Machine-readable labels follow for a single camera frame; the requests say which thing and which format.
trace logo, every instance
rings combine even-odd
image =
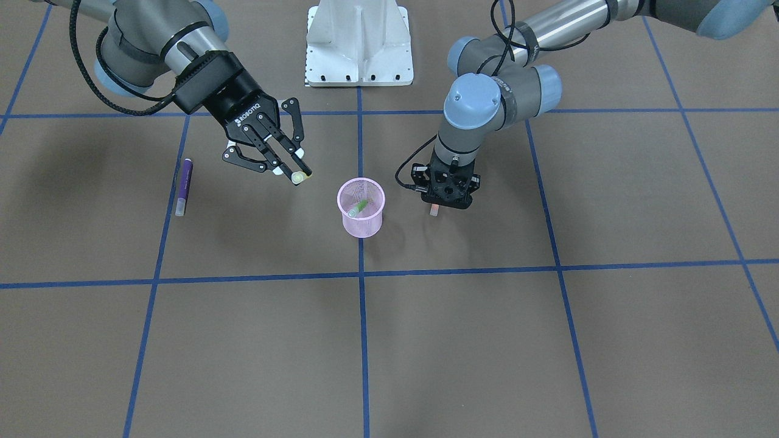
[[[236,118],[233,122],[235,122],[236,125],[240,126],[241,122],[246,120],[252,113],[254,113],[255,110],[259,110],[259,104],[252,105],[251,108],[249,108],[245,113],[241,114],[241,117]]]

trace light blue cap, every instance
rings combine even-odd
[[[443,115],[459,129],[480,128],[498,113],[500,87],[491,77],[466,73],[455,79],[443,103]]]
[[[562,99],[562,79],[550,65],[536,65],[533,67],[538,73],[538,82],[541,84],[541,106],[538,114],[555,109]]]
[[[213,31],[217,33],[217,36],[222,41],[227,41],[230,37],[230,25],[227,23],[227,16],[224,14],[222,8],[212,0],[195,0],[208,12],[208,17],[211,18],[213,23]]]
[[[126,96],[126,97],[134,97],[131,93],[129,93],[124,88],[120,87],[119,84],[114,82],[113,79],[103,70],[103,66],[100,65],[100,63],[95,59],[95,66],[94,66],[95,76],[97,77],[97,80],[100,81],[106,88],[108,88],[112,93],[118,94],[119,96]],[[132,88],[133,90],[144,94],[146,93],[151,87],[138,87],[137,85],[132,85],[131,83],[122,80],[122,83],[124,83],[127,87]]]
[[[452,44],[452,48],[449,49],[449,54],[446,56],[446,65],[449,66],[449,70],[457,76],[457,63],[460,61],[460,55],[463,54],[463,49],[473,40],[478,40],[476,37],[462,37]]]
[[[696,34],[724,40],[749,27],[774,0],[722,0],[700,22]]]

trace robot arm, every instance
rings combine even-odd
[[[414,184],[404,187],[420,192],[427,203],[468,208],[471,193],[481,184],[474,160],[485,136],[559,103],[557,72],[548,65],[527,68],[549,51],[572,47],[611,21],[634,16],[652,16],[702,37],[725,39],[772,4],[779,19],[774,0],[565,0],[504,30],[493,19],[497,34],[484,40],[460,38],[449,51],[449,69],[458,77],[444,102],[431,160],[413,164]]]
[[[147,115],[174,102],[185,113],[201,107],[222,125],[231,140],[222,159],[257,172],[271,170],[286,175],[295,185],[311,175],[303,162],[300,142],[304,138],[298,100],[281,104],[292,116],[294,133],[280,128],[277,100],[252,78],[238,58],[227,49],[227,20],[211,0],[86,0],[84,13],[108,21],[98,38],[95,63],[97,78],[110,90],[146,98],[160,75],[172,71],[176,84],[171,93],[147,111],[133,111],[110,102],[94,86],[80,61],[75,43],[76,14],[81,0],[47,0],[70,5],[71,44],[76,62],[90,88],[108,106],[131,115]],[[273,137],[301,171],[293,172],[268,144]],[[248,158],[240,146],[255,147],[262,160]]]

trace pink cup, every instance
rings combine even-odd
[[[354,178],[338,190],[338,210],[344,229],[358,238],[371,237],[382,227],[384,190],[369,178]]]

